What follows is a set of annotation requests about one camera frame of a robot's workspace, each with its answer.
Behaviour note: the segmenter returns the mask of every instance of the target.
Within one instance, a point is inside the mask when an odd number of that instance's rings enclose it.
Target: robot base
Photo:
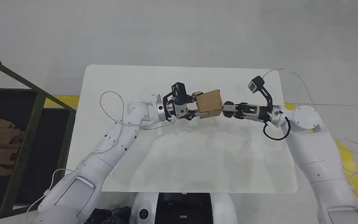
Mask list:
[[[225,193],[138,193],[130,224],[237,224],[234,203]]]

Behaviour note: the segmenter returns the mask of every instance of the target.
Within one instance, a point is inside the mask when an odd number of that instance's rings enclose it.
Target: gray floor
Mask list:
[[[357,140],[357,10],[355,0],[2,0],[0,60],[62,95],[79,95],[90,64],[284,67],[315,104],[338,105],[317,106],[331,133]],[[310,103],[296,77],[280,74],[285,102]],[[295,194],[233,195],[241,223],[317,223],[297,178]]]

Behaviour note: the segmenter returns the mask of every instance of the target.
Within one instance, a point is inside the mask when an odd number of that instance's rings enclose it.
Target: black panel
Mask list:
[[[160,193],[156,224],[212,224],[209,193]]]
[[[32,204],[50,186],[58,168],[69,110],[43,109],[16,204]]]
[[[0,119],[15,124],[15,128],[26,130],[34,107],[36,91],[0,89]],[[0,202],[3,201],[11,176],[0,176]]]

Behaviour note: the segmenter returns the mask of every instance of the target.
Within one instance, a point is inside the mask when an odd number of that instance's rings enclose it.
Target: white cable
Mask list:
[[[113,117],[111,117],[111,116],[106,112],[106,110],[103,108],[103,105],[102,105],[103,95],[106,94],[106,93],[109,93],[109,92],[111,92],[111,93],[117,95],[117,96],[119,97],[119,99],[121,100],[121,102],[122,102],[122,107],[123,107],[123,109],[122,109],[122,116],[121,116],[121,120],[120,120],[120,121],[118,121],[118,120],[114,119]],[[118,93],[115,92],[115,91],[106,91],[106,92],[102,93],[102,95],[101,95],[101,97],[100,97],[100,106],[101,106],[102,111],[107,115],[107,117],[109,117],[109,118],[110,118],[111,120],[113,120],[114,122],[117,122],[117,123],[119,123],[119,124],[122,125],[122,126],[121,126],[121,130],[120,130],[120,132],[119,132],[119,135],[118,135],[118,137],[117,137],[117,141],[116,141],[116,143],[115,143],[114,145],[112,145],[111,148],[109,148],[109,149],[107,149],[107,150],[105,150],[105,151],[102,151],[102,152],[91,152],[91,153],[89,153],[87,156],[85,156],[83,159],[80,160],[80,162],[79,162],[78,166],[76,167],[76,169],[79,168],[79,167],[86,161],[86,159],[89,158],[89,156],[90,156],[91,154],[94,155],[94,154],[103,154],[103,153],[109,152],[116,144],[118,144],[119,138],[120,138],[120,136],[122,135],[123,125],[127,125],[127,124],[123,123],[123,121],[124,121],[124,100],[123,100],[123,98],[122,98],[122,96],[121,96],[120,94],[118,94]],[[175,123],[175,120],[174,120],[174,121],[171,121],[169,124],[167,123],[167,124],[162,125],[162,126],[160,126],[160,127],[148,128],[148,129],[144,129],[144,130],[155,130],[155,129],[158,129],[158,128],[163,128],[163,127],[165,127],[165,126],[172,125],[172,124],[174,124],[174,123]],[[143,127],[143,125],[139,125],[139,124],[132,124],[132,126]]]
[[[290,72],[290,73],[296,75],[296,76],[301,80],[301,82],[303,83],[304,87],[306,88],[312,106],[313,106],[315,109],[317,109],[317,108],[315,107],[315,104],[314,104],[313,101],[312,101],[312,97],[311,97],[311,94],[310,94],[309,91],[308,91],[308,88],[307,88],[307,86],[306,86],[306,83],[304,83],[303,79],[302,79],[298,74],[294,73],[293,71],[288,70],[288,69],[286,69],[286,68],[275,68],[275,69],[272,69],[272,70],[269,70],[268,72],[266,72],[266,74],[264,74],[264,75],[262,76],[262,79],[264,79],[264,77],[265,77],[267,74],[269,74],[270,72],[272,72],[272,71],[277,71],[277,70],[287,71],[287,72]]]
[[[357,175],[357,174],[358,174],[358,172],[353,173],[353,174],[349,177],[348,183],[349,183],[349,185],[351,185],[354,194],[358,196],[358,192],[357,192],[356,188],[354,187],[354,185],[353,185],[353,183],[352,183],[352,178],[353,178],[355,175]]]
[[[55,171],[53,172],[53,174],[52,174],[52,180],[51,180],[51,184],[50,184],[49,189],[47,189],[47,190],[44,192],[44,195],[43,195],[41,198],[39,198],[38,200],[36,200],[35,202],[33,202],[33,204],[30,205],[29,208],[27,209],[26,214],[25,214],[25,223],[26,223],[26,224],[29,224],[29,223],[28,223],[28,215],[29,215],[30,209],[31,209],[32,206],[34,206],[37,202],[39,202],[41,199],[43,199],[45,196],[48,195],[49,191],[50,191],[51,188],[52,188],[52,185],[54,184],[55,174],[56,174],[57,171],[60,171],[60,170],[68,170],[68,171],[73,172],[73,170],[69,170],[69,169],[57,169],[57,170],[55,170]]]

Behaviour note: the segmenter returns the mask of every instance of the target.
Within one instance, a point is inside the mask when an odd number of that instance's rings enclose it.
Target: black cable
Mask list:
[[[123,208],[115,208],[111,212],[113,213],[115,210],[120,210],[120,209],[123,209]]]
[[[289,126],[289,129],[287,130],[287,133],[285,134],[285,136],[283,136],[282,138],[272,138],[271,136],[269,136],[269,135],[266,133],[267,123],[265,123],[265,126],[263,126],[263,130],[262,130],[262,131],[263,131],[263,133],[266,135],[266,137],[269,138],[269,139],[275,140],[275,141],[280,141],[280,140],[285,139],[285,138],[289,135],[289,133],[290,133],[290,131],[291,131],[291,123],[290,123],[290,121],[289,121],[289,119],[288,119],[287,117],[285,117],[285,119],[286,119],[287,124],[288,124],[288,126]]]

